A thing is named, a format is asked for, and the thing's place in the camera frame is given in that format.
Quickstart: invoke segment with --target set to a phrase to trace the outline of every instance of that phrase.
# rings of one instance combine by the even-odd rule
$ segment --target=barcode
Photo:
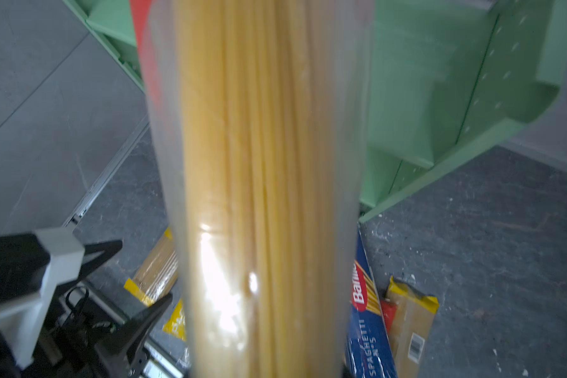
[[[420,361],[422,348],[424,347],[424,339],[415,333],[412,333],[412,341],[409,343],[408,358],[416,364]]]

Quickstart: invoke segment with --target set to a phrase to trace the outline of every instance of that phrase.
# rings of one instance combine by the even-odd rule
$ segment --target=yellow pasta package
[[[335,377],[371,0],[130,0],[196,377]]]

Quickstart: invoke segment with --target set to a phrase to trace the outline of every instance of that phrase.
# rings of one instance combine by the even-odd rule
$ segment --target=spaghetti
[[[333,377],[326,2],[175,1],[198,377]]]

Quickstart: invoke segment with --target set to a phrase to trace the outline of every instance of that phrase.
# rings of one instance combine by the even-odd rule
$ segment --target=blue pasta box
[[[355,378],[397,378],[374,275],[368,264],[361,234],[357,234],[346,365]]]

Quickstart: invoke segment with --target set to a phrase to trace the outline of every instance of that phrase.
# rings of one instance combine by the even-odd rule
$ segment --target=green shelving unit
[[[128,0],[63,0],[130,78],[144,90]]]
[[[143,89],[128,0],[64,0]],[[376,0],[364,222],[506,140],[554,101],[567,0]]]

